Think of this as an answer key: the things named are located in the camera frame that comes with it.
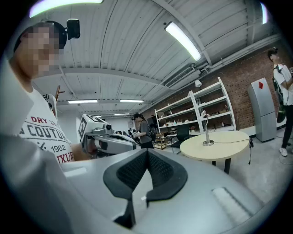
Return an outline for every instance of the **floor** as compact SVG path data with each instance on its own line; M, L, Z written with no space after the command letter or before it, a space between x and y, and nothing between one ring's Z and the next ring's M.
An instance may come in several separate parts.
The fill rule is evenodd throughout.
M274 140L262 143L253 138L251 164L249 165L249 149L241 156L231 159L229 175L239 183L250 189L261 201L269 202L277 195L284 193L293 176L292 146L287 147L288 156L282 157L279 148L282 144L284 130L277 131ZM172 153L172 148L167 147L164 151ZM217 161L217 167L224 170L224 161ZM145 194L152 189L152 181L149 172L143 176L141 182L133 192L133 203L136 219L140 219L146 209Z

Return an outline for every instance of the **person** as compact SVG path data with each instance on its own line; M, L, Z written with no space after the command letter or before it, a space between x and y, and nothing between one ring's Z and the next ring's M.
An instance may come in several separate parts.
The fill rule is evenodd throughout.
M286 112L286 128L283 143L279 149L282 156L288 155L286 147L293 128L293 80L292 75L286 65L280 64L277 48L268 51L269 59L274 63L274 79L282 93L282 101Z
M63 26L54 21L39 22L27 28L16 41L13 56L7 63L9 72L5 75L16 79L32 100L19 136L53 153L59 163L88 160L89 155L83 152L81 143L72 144L68 140L46 100L33 88L32 81L56 65L66 37ZM94 141L90 141L88 149L95 153Z
M139 131L140 133L138 133L137 135L135 135L135 137L140 137L140 146L141 148L154 148L154 146L152 145L152 138L151 136L149 136L149 131L150 128L147 124L147 121L145 120L145 118L143 117L143 115L141 114L134 114L133 119L135 120L136 123L139 124Z

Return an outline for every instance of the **round table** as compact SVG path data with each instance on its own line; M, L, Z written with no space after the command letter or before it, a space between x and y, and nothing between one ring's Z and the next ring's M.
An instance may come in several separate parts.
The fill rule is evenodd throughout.
M225 160L225 172L229 174L231 158L241 154L249 146L249 135L239 131L222 131L209 133L211 146L204 146L206 135L199 135L185 140L180 145L181 152L190 158L201 161L212 161L216 165L217 160Z

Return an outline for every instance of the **sneaker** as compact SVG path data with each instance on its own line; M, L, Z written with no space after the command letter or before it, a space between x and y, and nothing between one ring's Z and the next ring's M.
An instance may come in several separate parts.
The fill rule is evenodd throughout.
M279 151L280 151L280 153L281 153L281 155L283 157L287 157L288 153L287 153L287 150L285 148L280 148Z

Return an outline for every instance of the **chair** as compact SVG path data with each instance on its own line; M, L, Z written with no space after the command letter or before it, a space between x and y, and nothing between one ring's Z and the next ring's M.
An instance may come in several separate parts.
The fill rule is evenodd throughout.
M176 137L177 137L178 141L176 141L175 143L171 144L173 153L174 153L173 147L180 148L180 145L182 144L182 142L184 142L185 140L187 140L189 138L189 126L188 126L188 124L177 128L177 136Z

